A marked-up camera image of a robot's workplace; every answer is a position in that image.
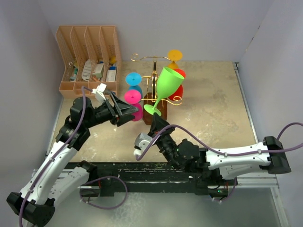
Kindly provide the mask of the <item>pink wine glass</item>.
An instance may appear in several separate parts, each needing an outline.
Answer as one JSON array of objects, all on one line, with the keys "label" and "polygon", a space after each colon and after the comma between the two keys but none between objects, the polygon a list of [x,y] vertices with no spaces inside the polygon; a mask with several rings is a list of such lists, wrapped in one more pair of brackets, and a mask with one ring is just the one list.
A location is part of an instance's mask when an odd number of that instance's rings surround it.
[{"label": "pink wine glass", "polygon": [[139,109],[137,112],[133,113],[133,121],[135,122],[141,120],[143,117],[143,109],[140,104],[141,98],[141,93],[136,89],[130,89],[124,94],[125,101]]}]

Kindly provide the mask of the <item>green wine glass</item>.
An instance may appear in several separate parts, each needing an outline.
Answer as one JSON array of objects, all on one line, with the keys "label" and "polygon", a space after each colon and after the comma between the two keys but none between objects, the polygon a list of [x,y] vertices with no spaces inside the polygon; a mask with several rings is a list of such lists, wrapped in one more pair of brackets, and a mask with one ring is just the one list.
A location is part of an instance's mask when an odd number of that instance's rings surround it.
[{"label": "green wine glass", "polygon": [[161,112],[157,108],[157,105],[162,99],[165,99],[175,93],[182,84],[183,80],[184,77],[177,71],[169,67],[163,67],[156,85],[157,100],[154,105],[144,105],[144,110],[151,115],[157,113],[159,116],[161,116]]}]

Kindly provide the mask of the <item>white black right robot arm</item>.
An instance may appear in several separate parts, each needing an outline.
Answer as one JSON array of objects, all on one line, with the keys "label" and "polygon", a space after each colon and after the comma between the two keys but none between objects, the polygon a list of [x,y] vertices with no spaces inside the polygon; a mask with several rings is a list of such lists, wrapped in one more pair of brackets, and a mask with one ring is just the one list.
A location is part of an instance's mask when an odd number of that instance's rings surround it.
[{"label": "white black right robot arm", "polygon": [[273,136],[245,147],[214,149],[199,147],[187,139],[177,144],[171,137],[175,127],[158,114],[153,116],[149,135],[174,169],[198,174],[202,181],[221,185],[237,176],[266,171],[272,175],[291,172],[282,143]]}]

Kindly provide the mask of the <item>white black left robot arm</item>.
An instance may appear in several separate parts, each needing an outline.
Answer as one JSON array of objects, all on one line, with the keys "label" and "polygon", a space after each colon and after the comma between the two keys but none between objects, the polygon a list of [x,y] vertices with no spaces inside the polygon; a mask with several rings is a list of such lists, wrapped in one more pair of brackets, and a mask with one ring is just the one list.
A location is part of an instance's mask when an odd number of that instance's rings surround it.
[{"label": "white black left robot arm", "polygon": [[77,164],[60,182],[57,179],[90,137],[91,127],[107,121],[121,126],[134,119],[137,107],[120,100],[114,93],[110,93],[110,98],[102,97],[99,107],[93,107],[86,96],[73,101],[70,115],[36,174],[20,192],[11,192],[7,197],[7,203],[19,217],[19,226],[44,227],[71,192],[83,184],[96,183],[97,167],[87,161]]}]

